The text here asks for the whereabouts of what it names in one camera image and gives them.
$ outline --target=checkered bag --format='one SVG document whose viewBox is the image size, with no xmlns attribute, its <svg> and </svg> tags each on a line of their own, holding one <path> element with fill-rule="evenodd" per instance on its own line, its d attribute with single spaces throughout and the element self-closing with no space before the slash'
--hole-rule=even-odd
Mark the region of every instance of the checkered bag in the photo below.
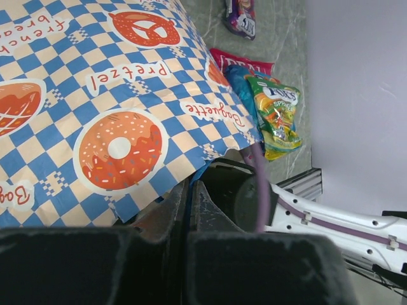
<svg viewBox="0 0 407 305">
<path fill-rule="evenodd" d="M 0 8 L 0 227 L 110 226 L 259 140 L 178 0 Z"/>
</svg>

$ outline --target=donut illustration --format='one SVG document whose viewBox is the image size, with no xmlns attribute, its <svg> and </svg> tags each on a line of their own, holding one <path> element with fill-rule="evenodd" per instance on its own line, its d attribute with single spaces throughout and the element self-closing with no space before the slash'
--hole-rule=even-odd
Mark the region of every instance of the donut illustration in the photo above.
<svg viewBox="0 0 407 305">
<path fill-rule="evenodd" d="M 113 109 L 85 125 L 74 145 L 74 169 L 95 193 L 128 194 L 163 164 L 169 136 L 162 123 L 140 109 Z"/>
<path fill-rule="evenodd" d="M 225 88 L 230 86 L 228 80 L 224 78 L 222 72 L 217 68 L 217 65 L 211 59 L 206 61 L 205 76 L 209 81 L 212 81 L 218 86 L 223 86 Z"/>
<path fill-rule="evenodd" d="M 42 109 L 46 85 L 39 79 L 0 82 L 0 138 L 25 126 Z"/>
<path fill-rule="evenodd" d="M 181 43 L 175 23 L 154 13 L 114 11 L 107 14 L 107 21 L 120 39 L 142 48 L 177 46 Z"/>
</svg>

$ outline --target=gray table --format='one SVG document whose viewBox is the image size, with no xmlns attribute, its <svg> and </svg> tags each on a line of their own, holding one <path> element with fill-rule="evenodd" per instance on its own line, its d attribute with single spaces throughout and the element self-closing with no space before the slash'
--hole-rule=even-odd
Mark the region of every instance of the gray table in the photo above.
<svg viewBox="0 0 407 305">
<path fill-rule="evenodd" d="M 222 24 L 224 0 L 181 0 L 208 48 L 216 47 L 253 60 L 275 62 L 273 76 L 303 93 L 296 115 L 303 146 L 268 164 L 273 183 L 295 176 L 311 166 L 307 76 L 305 1 L 256 0 L 256 38 L 249 41 L 230 33 Z"/>
</svg>

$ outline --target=purple strip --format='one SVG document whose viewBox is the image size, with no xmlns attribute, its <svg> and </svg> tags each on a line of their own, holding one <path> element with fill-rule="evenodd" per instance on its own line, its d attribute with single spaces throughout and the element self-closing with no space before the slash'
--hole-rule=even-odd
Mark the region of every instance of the purple strip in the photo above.
<svg viewBox="0 0 407 305">
<path fill-rule="evenodd" d="M 294 214 L 295 216 L 297 216 L 301 219 L 305 219 L 305 213 L 295 209 L 294 207 L 289 205 L 287 202 L 285 202 L 281 197 L 279 197 L 277 202 L 279 203 L 279 205 L 284 207 L 287 211 L 290 211 L 290 213 Z M 365 232 L 358 231 L 355 229 L 349 229 L 348 227 L 339 226 L 337 224 L 333 224 L 331 222 L 324 221 L 322 219 L 312 217 L 310 222 L 312 222 L 313 224 L 317 224 L 318 226 L 326 227 L 326 228 L 334 230 L 334 231 L 338 231 L 338 232 L 345 233 L 348 235 L 364 238 L 365 240 L 375 241 L 375 242 L 381 243 L 383 245 L 390 245 L 390 241 L 388 238 L 384 238 L 384 237 L 377 236 L 377 235 L 370 234 L 370 233 L 365 233 Z M 407 251 L 407 244 L 399 243 L 399 248 L 401 250 Z"/>
</svg>

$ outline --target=red snack bag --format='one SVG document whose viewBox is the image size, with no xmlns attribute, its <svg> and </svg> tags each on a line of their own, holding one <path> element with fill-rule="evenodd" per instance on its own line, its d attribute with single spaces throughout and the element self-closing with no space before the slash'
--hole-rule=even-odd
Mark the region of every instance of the red snack bag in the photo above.
<svg viewBox="0 0 407 305">
<path fill-rule="evenodd" d="M 214 57 L 214 60 L 217 63 L 217 66 L 221 69 L 222 72 L 229 66 L 229 65 L 240 65 L 246 67 L 250 70 L 255 70 L 267 75 L 272 75 L 273 72 L 273 62 L 257 62 L 250 60 L 245 57 L 236 56 L 219 49 L 212 48 L 209 50 L 210 54 Z"/>
</svg>

